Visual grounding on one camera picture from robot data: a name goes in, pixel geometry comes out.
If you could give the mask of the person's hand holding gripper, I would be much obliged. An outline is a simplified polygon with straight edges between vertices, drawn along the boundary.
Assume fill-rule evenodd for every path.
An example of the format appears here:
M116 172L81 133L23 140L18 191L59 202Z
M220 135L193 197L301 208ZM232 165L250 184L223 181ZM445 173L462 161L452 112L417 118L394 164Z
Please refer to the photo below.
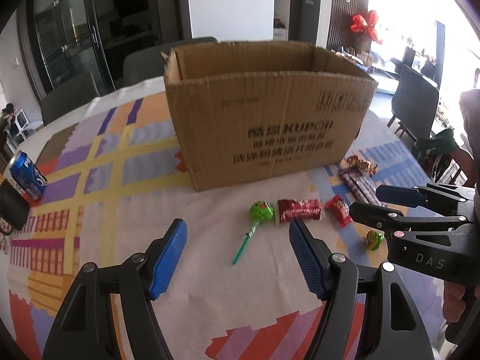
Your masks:
M463 300L466 287L457 283L444 282L442 315L449 323L456 323L465 311Z

